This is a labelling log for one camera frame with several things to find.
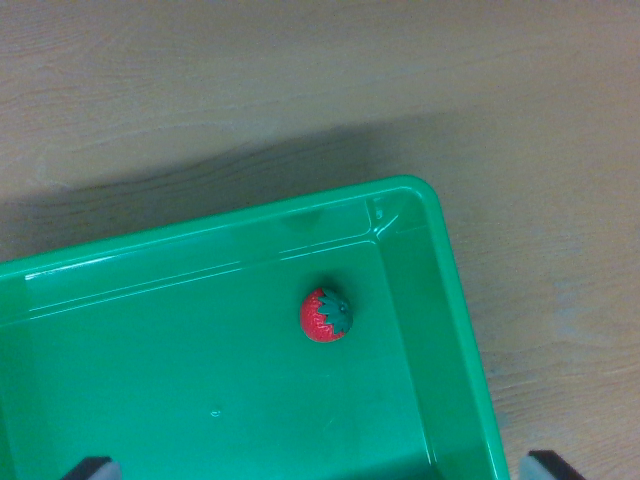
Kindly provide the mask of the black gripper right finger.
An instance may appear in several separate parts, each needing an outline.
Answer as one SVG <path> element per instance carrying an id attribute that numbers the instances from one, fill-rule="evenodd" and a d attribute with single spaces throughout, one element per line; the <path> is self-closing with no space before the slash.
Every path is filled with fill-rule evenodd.
<path id="1" fill-rule="evenodd" d="M 520 480 L 585 480 L 553 450 L 530 450 L 519 462 Z"/>

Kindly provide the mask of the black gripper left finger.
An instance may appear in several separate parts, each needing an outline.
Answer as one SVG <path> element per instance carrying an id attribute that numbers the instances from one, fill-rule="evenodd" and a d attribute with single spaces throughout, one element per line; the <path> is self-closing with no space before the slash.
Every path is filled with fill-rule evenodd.
<path id="1" fill-rule="evenodd" d="M 108 456 L 85 457 L 68 471 L 62 480 L 121 480 L 118 462 Z"/>

